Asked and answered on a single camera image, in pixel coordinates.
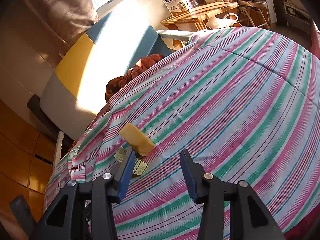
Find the product box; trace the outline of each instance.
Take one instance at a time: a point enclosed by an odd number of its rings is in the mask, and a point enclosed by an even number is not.
[[[188,11],[183,0],[163,0],[163,2],[173,16],[177,16]]]

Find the brown blanket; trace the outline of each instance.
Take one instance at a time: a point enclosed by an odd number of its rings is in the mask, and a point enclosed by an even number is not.
[[[109,99],[118,92],[120,88],[124,87],[132,79],[145,72],[163,58],[165,58],[165,56],[161,54],[152,54],[151,56],[144,57],[140,59],[132,69],[129,69],[126,75],[110,80],[106,87],[106,103],[108,103]]]

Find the striped bedsheet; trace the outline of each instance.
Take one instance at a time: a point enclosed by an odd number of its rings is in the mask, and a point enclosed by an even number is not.
[[[277,33],[253,27],[200,31],[132,80],[59,163],[44,208],[70,179],[109,171],[133,123],[156,148],[145,175],[113,206],[119,239],[196,239],[202,205],[188,195],[179,153],[188,149],[223,181],[247,180],[282,231],[320,201],[320,61]],[[225,202],[224,239],[230,209]]]

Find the bed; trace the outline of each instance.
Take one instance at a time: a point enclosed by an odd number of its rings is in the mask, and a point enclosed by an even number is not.
[[[320,201],[319,100],[319,59],[292,40],[254,27],[197,32],[109,100],[57,165],[44,209],[68,180],[111,170],[130,122],[156,148],[113,206],[119,239],[196,239],[202,205],[188,195],[182,149],[223,181],[248,181],[286,232]],[[225,202],[224,239],[229,225]]]

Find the metal screw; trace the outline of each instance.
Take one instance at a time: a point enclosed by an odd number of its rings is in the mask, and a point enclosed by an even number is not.
[[[241,181],[239,182],[239,185],[240,185],[241,187],[247,187],[247,186],[248,186],[248,183],[247,183],[245,180],[241,180]]]
[[[211,173],[205,173],[203,175],[206,179],[213,179],[213,175]]]
[[[76,181],[74,179],[73,180],[69,180],[67,182],[67,184],[68,184],[69,187],[73,187],[76,184]]]
[[[109,172],[107,172],[107,173],[103,174],[102,177],[103,177],[104,179],[110,179],[110,178],[112,177],[112,174],[109,173]]]

